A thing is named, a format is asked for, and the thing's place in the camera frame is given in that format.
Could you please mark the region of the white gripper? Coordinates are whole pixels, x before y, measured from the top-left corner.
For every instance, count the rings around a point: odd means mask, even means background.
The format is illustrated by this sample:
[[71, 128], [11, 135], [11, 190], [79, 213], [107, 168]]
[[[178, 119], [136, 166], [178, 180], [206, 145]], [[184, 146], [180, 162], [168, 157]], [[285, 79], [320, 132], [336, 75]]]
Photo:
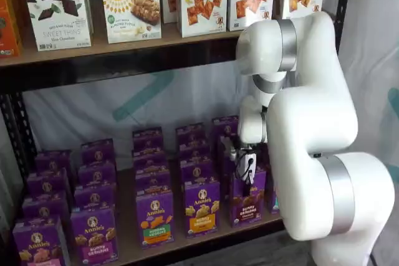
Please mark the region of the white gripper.
[[250, 196], [256, 173], [257, 154], [252, 148], [239, 149], [235, 159], [235, 177], [244, 182], [243, 196]]

